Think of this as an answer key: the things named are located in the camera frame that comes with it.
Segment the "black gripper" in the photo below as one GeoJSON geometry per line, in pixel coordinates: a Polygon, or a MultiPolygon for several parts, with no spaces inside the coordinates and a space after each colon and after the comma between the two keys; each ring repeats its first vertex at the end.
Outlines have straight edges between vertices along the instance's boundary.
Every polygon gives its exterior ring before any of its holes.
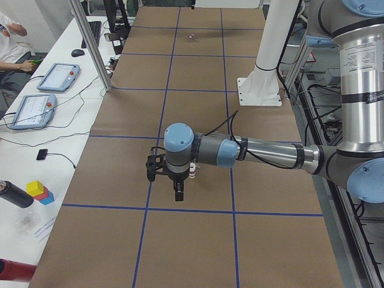
{"type": "Polygon", "coordinates": [[[176,173],[173,171],[168,172],[168,177],[175,182],[175,201],[181,202],[184,200],[184,180],[188,178],[188,171],[176,173]]]}

